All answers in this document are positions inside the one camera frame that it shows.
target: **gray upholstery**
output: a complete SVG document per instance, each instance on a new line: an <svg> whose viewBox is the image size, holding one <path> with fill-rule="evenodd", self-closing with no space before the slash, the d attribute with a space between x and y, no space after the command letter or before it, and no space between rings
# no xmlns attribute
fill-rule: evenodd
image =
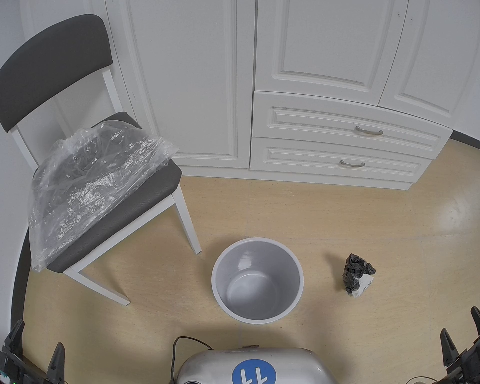
<svg viewBox="0 0 480 384"><path fill-rule="evenodd" d="M18 48L0 68L0 123L8 132L58 92L112 63L103 21L75 16Z"/></svg>
<svg viewBox="0 0 480 384"><path fill-rule="evenodd" d="M116 113L105 120L121 120L141 129L126 112ZM166 167L150 176L131 196L63 251L47 268L61 273L83 259L95 247L172 194L180 182L180 177L180 168L171 160Z"/></svg>

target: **cabinet door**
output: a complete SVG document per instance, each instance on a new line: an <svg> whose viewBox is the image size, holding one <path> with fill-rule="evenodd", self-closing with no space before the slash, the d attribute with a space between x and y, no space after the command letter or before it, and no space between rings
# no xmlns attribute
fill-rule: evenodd
<svg viewBox="0 0 480 384"><path fill-rule="evenodd" d="M415 0L380 106L452 127L480 69L480 1Z"/></svg>
<svg viewBox="0 0 480 384"><path fill-rule="evenodd" d="M261 0L255 90L377 105L407 0Z"/></svg>
<svg viewBox="0 0 480 384"><path fill-rule="evenodd" d="M135 116L179 165L248 168L255 0L107 0Z"/></svg>

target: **logo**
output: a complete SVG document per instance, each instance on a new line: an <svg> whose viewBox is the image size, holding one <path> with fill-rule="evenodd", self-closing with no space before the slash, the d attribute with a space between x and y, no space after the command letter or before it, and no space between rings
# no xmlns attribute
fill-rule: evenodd
<svg viewBox="0 0 480 384"><path fill-rule="evenodd" d="M232 373L233 384L275 384L275 381L275 369L259 359L242 361Z"/></svg>

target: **metal handle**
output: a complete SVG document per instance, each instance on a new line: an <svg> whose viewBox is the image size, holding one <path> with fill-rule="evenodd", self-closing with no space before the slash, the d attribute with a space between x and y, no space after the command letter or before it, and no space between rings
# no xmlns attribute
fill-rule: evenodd
<svg viewBox="0 0 480 384"><path fill-rule="evenodd" d="M384 133L381 129L378 132L369 131L368 129L360 128L358 125L355 127L355 130L363 133L368 133L369 135L383 135Z"/></svg>
<svg viewBox="0 0 480 384"><path fill-rule="evenodd" d="M360 167L364 167L365 166L365 163L364 162L361 162L360 164L349 164L349 163L346 163L345 161L343 160L340 160L340 164L341 165L346 165L348 167L353 167L353 168L360 168Z"/></svg>

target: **chair backrest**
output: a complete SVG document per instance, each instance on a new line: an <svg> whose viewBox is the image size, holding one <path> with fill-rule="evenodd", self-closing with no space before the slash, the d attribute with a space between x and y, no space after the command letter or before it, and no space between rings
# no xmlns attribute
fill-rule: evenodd
<svg viewBox="0 0 480 384"><path fill-rule="evenodd" d="M0 68L0 123L6 132L58 92L112 64L100 17L75 16L18 48Z"/></svg>

